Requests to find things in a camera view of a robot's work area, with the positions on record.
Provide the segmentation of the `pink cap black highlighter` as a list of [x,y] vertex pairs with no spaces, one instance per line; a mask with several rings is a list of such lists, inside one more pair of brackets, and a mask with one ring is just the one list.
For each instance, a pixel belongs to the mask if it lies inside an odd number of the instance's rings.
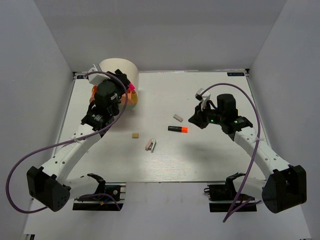
[[131,92],[134,92],[134,91],[135,91],[135,86],[130,82],[128,89],[129,89]]

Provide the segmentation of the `orange cap black highlighter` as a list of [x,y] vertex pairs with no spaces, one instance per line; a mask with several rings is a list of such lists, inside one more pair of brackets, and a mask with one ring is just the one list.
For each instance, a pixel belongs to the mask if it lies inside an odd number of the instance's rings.
[[188,128],[184,126],[168,126],[167,130],[170,132],[188,133]]

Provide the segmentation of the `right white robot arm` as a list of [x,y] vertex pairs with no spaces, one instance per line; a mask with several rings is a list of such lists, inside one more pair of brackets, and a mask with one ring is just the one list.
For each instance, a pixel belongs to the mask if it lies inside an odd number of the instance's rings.
[[208,124],[221,126],[222,131],[239,145],[264,175],[264,179],[247,178],[244,173],[235,173],[225,180],[226,195],[236,200],[243,194],[261,200],[274,214],[301,205],[307,201],[307,174],[301,165],[293,166],[281,158],[263,140],[253,124],[238,114],[232,94],[217,96],[213,107],[209,94],[195,95],[199,104],[189,123],[204,129]]

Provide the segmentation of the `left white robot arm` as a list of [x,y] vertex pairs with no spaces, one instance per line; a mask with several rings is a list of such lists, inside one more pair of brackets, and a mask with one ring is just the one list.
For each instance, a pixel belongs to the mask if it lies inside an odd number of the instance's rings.
[[99,200],[106,197],[105,180],[94,173],[71,179],[69,174],[79,160],[97,143],[123,111],[122,97],[128,96],[130,80],[120,69],[102,74],[93,101],[75,131],[70,143],[40,167],[32,166],[26,173],[30,195],[53,212],[61,210],[70,199]]

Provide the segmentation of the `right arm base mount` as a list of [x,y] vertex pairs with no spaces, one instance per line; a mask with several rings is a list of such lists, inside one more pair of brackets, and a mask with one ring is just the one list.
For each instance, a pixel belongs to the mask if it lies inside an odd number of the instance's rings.
[[[236,196],[236,193],[231,192],[225,183],[209,184],[204,188],[203,192],[208,196],[210,213],[227,213]],[[242,193],[238,197],[234,208],[240,206],[250,198],[252,198],[251,201],[248,202],[246,206],[237,210],[237,212],[257,212],[255,199]]]

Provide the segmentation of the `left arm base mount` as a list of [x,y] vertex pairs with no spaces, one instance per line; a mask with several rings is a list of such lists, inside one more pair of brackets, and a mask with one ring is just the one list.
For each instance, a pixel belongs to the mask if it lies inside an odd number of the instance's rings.
[[106,183],[104,192],[97,196],[76,198],[73,211],[119,212],[125,203],[126,183]]

